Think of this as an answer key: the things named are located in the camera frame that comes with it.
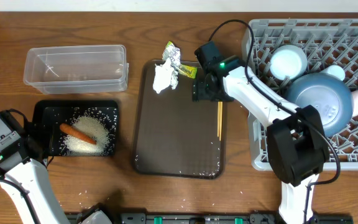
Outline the yellow snack packet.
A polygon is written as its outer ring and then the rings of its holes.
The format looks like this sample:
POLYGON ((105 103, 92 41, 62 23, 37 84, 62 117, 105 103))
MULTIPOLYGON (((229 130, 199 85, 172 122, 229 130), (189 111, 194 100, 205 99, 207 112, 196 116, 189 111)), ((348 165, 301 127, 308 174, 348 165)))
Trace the yellow snack packet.
POLYGON ((192 67, 192 66, 183 65, 183 64, 180 64, 178 67, 178 72, 181 75, 184 75, 184 76, 186 76, 188 78, 192 78, 192 79, 196 78, 197 70, 198 70, 197 67, 192 67))

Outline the orange carrot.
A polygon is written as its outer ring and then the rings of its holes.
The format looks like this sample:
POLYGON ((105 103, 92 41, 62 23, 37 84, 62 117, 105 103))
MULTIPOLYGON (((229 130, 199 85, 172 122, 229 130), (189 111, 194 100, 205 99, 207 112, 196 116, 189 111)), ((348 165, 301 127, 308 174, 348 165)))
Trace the orange carrot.
POLYGON ((89 137, 88 135, 86 135, 85 133, 82 133, 81 131, 73 128, 72 126, 62 123, 60 126, 60 131, 69 135, 69 136, 73 136, 74 138, 77 138, 79 140, 82 140, 84 142, 96 145, 96 141, 94 139, 92 139, 91 137, 89 137))

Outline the white napkin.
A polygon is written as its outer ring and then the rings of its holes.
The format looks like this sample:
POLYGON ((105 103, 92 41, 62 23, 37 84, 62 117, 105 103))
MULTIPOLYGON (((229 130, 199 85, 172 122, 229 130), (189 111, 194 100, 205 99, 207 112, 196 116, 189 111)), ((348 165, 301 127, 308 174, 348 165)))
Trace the white napkin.
POLYGON ((172 62, 168 58, 162 65, 155 66, 155 76, 153 89, 160 94, 164 89, 171 87, 174 90, 178 85, 178 72, 172 67, 172 62))

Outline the silver foil wrapper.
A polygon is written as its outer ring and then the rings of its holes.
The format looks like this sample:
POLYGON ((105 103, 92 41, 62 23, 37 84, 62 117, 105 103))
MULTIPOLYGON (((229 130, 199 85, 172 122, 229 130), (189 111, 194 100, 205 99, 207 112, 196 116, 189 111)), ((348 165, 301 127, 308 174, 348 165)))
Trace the silver foil wrapper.
POLYGON ((170 59, 173 66, 180 66, 181 53, 180 49, 176 47, 171 41, 167 43, 162 54, 162 60, 170 59))

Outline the pile of white rice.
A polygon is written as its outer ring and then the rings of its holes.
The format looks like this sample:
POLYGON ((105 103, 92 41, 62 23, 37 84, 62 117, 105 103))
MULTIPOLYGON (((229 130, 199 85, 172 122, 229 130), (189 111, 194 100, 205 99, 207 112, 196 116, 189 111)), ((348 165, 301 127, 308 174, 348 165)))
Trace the pile of white rice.
POLYGON ((58 133, 53 148, 59 156, 109 156, 114 152, 119 111, 116 107, 70 108, 65 124, 85 133, 96 145, 84 142, 63 132, 58 133))

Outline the light blue bowl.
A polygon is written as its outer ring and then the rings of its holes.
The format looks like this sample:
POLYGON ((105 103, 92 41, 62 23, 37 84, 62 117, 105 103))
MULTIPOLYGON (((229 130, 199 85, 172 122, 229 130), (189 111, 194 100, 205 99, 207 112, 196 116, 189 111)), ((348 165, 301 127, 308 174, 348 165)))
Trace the light blue bowl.
POLYGON ((304 74, 307 57, 304 51, 294 45, 283 45, 274 51, 270 59, 270 71, 279 79, 294 79, 304 74))

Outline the dark blue plate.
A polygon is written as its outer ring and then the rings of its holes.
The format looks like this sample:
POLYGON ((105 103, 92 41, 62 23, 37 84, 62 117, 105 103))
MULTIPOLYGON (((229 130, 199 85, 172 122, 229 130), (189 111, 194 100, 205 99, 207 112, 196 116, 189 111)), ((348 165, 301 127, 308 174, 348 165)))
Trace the dark blue plate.
POLYGON ((327 73, 311 73, 296 79, 285 93, 285 99, 301 108, 313 106, 320 114, 327 137, 347 126, 354 109, 351 91, 327 73))

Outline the light blue cup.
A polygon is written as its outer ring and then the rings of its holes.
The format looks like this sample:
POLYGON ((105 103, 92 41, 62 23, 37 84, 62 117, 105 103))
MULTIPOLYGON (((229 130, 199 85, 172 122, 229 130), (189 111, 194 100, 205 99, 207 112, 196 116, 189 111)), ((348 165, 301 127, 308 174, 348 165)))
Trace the light blue cup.
POLYGON ((346 73, 345 73, 344 69, 342 67, 340 67, 339 65, 330 65, 327 68, 325 68, 324 70, 322 70, 321 73, 335 77, 340 81, 344 81, 344 79, 346 77, 346 73))

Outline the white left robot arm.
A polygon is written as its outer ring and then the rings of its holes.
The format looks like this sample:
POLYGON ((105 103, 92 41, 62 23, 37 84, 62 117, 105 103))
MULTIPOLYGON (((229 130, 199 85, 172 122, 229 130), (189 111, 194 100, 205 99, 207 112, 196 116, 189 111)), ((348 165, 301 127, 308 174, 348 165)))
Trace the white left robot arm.
POLYGON ((56 199, 43 150, 17 122, 0 118, 0 186, 23 223, 69 223, 56 199))

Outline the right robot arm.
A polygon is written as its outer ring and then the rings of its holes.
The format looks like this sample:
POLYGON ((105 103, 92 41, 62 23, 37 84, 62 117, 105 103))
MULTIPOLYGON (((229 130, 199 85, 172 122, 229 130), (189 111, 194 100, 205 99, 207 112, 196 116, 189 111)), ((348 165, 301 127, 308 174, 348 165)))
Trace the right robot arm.
POLYGON ((329 159, 321 118, 277 95, 237 56, 197 56, 205 79, 196 100, 240 102, 265 128, 268 162, 282 182, 279 214, 285 223, 308 223, 314 185, 329 159))

